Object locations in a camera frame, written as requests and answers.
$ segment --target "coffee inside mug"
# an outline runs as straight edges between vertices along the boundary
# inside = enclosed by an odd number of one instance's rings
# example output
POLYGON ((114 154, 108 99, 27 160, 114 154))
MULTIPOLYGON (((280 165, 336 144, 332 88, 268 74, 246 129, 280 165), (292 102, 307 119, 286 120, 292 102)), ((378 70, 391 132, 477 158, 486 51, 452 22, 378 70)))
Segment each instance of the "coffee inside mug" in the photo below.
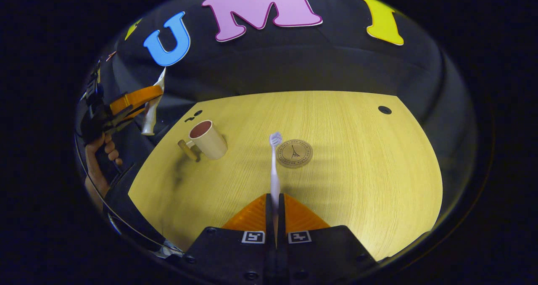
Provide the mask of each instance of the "coffee inside mug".
POLYGON ((191 139, 198 138, 205 134, 211 128, 211 121, 200 122, 198 125, 194 126, 190 131, 189 137, 191 139))

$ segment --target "mug handle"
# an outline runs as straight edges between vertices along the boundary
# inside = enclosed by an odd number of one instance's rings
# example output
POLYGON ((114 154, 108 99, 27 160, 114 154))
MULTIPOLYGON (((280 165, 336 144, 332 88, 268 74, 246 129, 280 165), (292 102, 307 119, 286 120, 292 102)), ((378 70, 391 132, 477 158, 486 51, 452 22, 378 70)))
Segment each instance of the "mug handle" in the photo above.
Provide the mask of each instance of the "mug handle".
POLYGON ((185 152, 185 154, 193 159, 194 161, 197 161, 198 160, 198 157, 196 156, 196 154, 194 153, 194 151, 192 151, 192 149, 190 149, 190 147, 192 147, 194 145, 194 142, 193 141, 189 141, 188 143, 185 142, 185 140, 180 140, 177 145, 179 145, 179 147, 185 152))

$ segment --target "blue letter u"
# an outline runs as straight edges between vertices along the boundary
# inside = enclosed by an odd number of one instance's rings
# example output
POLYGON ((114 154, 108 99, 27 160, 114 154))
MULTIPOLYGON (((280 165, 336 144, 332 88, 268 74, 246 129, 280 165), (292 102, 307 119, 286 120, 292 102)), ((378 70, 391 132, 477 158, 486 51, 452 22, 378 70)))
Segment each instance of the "blue letter u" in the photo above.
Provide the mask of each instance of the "blue letter u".
POLYGON ((150 36, 144 41, 144 46, 150 51, 151 57, 158 65, 170 66, 180 61, 190 47, 190 37, 187 32, 187 28, 183 24, 183 15, 185 12, 180 12, 165 22, 164 27, 170 28, 171 33, 174 35, 177 45, 171 52, 165 51, 163 44, 159 40, 159 30, 151 33, 150 36))

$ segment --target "toothbrush handle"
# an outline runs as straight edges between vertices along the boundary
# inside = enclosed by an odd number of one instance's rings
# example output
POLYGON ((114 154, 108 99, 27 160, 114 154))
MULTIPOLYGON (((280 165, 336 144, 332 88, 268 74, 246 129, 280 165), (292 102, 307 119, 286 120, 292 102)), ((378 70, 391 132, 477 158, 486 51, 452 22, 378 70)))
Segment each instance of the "toothbrush handle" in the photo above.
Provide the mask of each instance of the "toothbrush handle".
POLYGON ((278 198, 280 195, 280 180, 277 175, 277 158, 273 147, 271 159, 271 200, 273 200, 273 211, 278 211, 278 198))

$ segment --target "foam letter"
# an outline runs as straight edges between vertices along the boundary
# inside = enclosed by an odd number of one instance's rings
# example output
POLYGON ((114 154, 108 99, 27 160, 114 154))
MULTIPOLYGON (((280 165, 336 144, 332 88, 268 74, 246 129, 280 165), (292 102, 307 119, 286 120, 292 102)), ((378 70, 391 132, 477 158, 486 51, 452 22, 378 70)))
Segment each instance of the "foam letter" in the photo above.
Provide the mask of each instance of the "foam letter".
POLYGON ((165 28, 171 29, 177 42, 175 49, 171 52, 167 52, 163 48, 163 44, 161 44, 161 41, 159 40, 159 30, 151 33, 150 36, 146 38, 146 41, 144 41, 144 46, 148 48, 151 57, 153 57, 158 65, 170 66, 180 61, 189 51, 190 36, 183 24, 183 15, 185 15, 185 12, 174 15, 164 24, 165 28))
POLYGON ((311 26, 322 22, 307 0, 205 0, 202 6, 211 7, 219 27, 215 38, 224 42, 246 32, 246 27, 236 23, 234 14, 261 30, 273 4, 277 9, 273 23, 277 26, 311 26))
POLYGON ((127 34, 125 35, 125 41, 127 41, 127 38, 129 38, 129 36, 131 36, 131 34, 136 30, 136 27, 140 21, 142 21, 142 18, 129 27, 129 30, 127 30, 127 34))
POLYGON ((369 36, 393 43, 404 44, 404 39, 398 34, 394 20, 394 10, 377 0, 364 0, 372 14, 372 24, 367 27, 369 36))

